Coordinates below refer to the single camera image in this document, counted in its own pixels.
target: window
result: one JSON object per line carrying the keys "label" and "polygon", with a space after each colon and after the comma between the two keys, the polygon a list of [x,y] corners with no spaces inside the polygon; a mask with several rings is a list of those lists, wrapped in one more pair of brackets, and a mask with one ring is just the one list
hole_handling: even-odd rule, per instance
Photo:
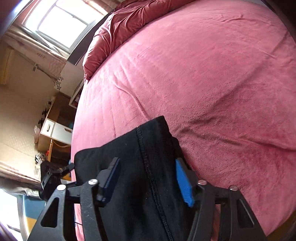
{"label": "window", "polygon": [[40,0],[23,24],[47,41],[71,53],[105,14],[83,0]]}
{"label": "window", "polygon": [[6,224],[12,235],[23,241],[20,233],[20,219],[17,210],[17,197],[12,196],[0,189],[0,221]]}

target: white drawer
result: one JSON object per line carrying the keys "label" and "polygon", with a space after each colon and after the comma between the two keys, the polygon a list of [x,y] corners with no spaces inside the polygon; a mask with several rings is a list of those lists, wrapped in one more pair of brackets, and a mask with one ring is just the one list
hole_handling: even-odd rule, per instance
{"label": "white drawer", "polygon": [[41,134],[51,137],[53,128],[54,128],[54,121],[46,119],[45,122],[43,123]]}
{"label": "white drawer", "polygon": [[55,123],[51,138],[63,142],[65,144],[71,145],[72,132],[72,129],[63,126],[59,123]]}

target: dusty pink duvet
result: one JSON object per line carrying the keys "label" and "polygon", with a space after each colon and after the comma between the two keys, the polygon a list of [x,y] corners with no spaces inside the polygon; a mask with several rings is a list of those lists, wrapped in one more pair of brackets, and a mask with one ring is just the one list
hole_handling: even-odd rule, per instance
{"label": "dusty pink duvet", "polygon": [[164,115],[199,176],[239,186],[266,234],[295,210],[296,44],[272,11],[194,1],[107,56],[84,86],[72,160]]}

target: wooden desk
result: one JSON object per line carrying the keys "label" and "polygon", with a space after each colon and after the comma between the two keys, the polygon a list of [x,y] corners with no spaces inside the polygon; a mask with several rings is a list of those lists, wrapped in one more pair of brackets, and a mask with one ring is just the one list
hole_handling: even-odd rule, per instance
{"label": "wooden desk", "polygon": [[[70,98],[59,93],[45,118],[41,128],[37,150],[46,153],[47,160],[57,168],[68,165],[71,158],[72,129],[69,128],[75,119],[76,109],[69,106]],[[70,175],[63,177],[71,181]]]}

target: seam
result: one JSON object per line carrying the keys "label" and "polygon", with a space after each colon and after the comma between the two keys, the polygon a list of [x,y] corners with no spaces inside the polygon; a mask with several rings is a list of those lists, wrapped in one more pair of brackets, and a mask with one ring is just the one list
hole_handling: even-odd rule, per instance
{"label": "seam", "polygon": [[149,183],[150,183],[151,191],[153,194],[153,199],[154,199],[155,205],[157,207],[158,214],[159,214],[161,222],[165,228],[165,232],[167,234],[168,240],[173,241],[174,240],[173,235],[172,235],[170,228],[168,226],[167,218],[166,218],[165,213],[163,211],[163,206],[160,202],[160,198],[159,198],[159,194],[158,194],[158,190],[157,190],[157,185],[156,185],[156,182],[153,178],[153,174],[151,172],[148,155],[147,155],[145,148],[144,148],[143,136],[142,136],[142,131],[141,131],[140,127],[136,128],[136,133],[137,133],[137,137],[138,137],[138,143],[140,146],[141,156],[142,156],[142,159],[144,162],[145,171],[146,171]]}

